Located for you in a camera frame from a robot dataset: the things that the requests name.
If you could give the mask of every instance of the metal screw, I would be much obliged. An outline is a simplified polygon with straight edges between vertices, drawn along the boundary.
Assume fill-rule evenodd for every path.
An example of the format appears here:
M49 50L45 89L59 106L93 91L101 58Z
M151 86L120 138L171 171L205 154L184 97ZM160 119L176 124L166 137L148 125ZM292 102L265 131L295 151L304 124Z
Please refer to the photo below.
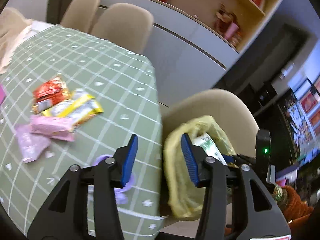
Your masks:
M106 158L105 162L108 164L112 164L115 162L115 159L113 157L108 157L108 158Z
M243 171L249 171L249 170L250 170L250 166L247 165L247 164L242 164L242 165L241 165L241 169L242 169Z
M78 165L76 165L76 164L74 164L74 165L72 165L71 167L70 167L70 170L71 171L77 171L77 170L79 170L79 166Z
M208 163L214 163L216 161L216 159L211 156L208 156L208 157L206 157L205 161Z

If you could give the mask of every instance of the pink object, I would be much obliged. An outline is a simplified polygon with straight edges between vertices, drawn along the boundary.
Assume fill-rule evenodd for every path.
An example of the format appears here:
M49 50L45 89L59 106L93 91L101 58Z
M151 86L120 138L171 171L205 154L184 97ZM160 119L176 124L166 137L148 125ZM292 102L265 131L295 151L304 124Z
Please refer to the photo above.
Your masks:
M282 179L282 180L276 181L276 184L278 184L280 187L284 187L286 182L287 182L287 179Z
M0 105L3 103L4 99L5 99L5 93L2 85L0 84Z
M58 139L68 142L75 140L72 118L46 117L32 115L30 117L31 132L42 134L52 139Z
M226 40L229 40L232 36L233 36L233 34L235 34L236 33L236 31L239 29L239 26L238 25L236 25L234 22L232 22L230 25L229 25L229 27L228 27L228 29L227 29L227 31L226 31L226 33L224 34L224 38L226 39Z
M16 125L16 137L24 163L35 161L50 144L51 140L43 135L31 133L31 126Z

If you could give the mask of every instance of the red snack package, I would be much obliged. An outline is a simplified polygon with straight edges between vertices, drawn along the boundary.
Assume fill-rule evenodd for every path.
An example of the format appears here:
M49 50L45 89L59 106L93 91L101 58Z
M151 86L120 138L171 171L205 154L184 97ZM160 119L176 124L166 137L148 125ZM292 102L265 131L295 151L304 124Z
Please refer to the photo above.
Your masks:
M39 113L57 103L70 99L70 92L67 84L61 80L60 76L57 76L39 86L33 91L33 96L35 103L32 109L35 113Z

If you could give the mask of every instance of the yellow snack package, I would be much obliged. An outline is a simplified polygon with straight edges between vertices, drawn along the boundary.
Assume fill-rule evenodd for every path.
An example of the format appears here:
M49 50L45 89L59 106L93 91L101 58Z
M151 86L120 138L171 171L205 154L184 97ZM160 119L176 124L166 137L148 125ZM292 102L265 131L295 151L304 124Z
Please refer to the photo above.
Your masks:
M95 98L82 89L76 89L71 100L56 104L43 111L42 115L72 118L73 125L76 126L99 113L103 113L103 109Z

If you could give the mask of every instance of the snack wrapper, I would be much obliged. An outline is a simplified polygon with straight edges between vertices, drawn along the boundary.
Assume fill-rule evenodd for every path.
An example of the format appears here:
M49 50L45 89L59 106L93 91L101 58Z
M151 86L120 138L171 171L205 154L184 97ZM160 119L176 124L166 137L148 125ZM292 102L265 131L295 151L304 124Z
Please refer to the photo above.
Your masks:
M31 125L17 125L16 137L24 163L35 161L50 144L51 140L43 135L32 134Z
M61 101L70 99L70 92L67 84L62 81L60 76L55 77L33 91L35 103L32 109L35 113L50 108Z
M42 115L67 117L72 119L73 126L76 126L99 113L103 113L103 109L95 98L82 89L76 89L71 100L61 102L43 111Z
M32 115L30 117L31 132L42 134L53 139L73 142L75 140L73 120L69 118L44 117Z
M192 144L200 146L202 149L204 149L205 153L208 156L212 156L213 158L219 160L223 165L227 166L227 163L224 160L219 149L217 148L216 144L206 132L203 135L194 138L192 140Z

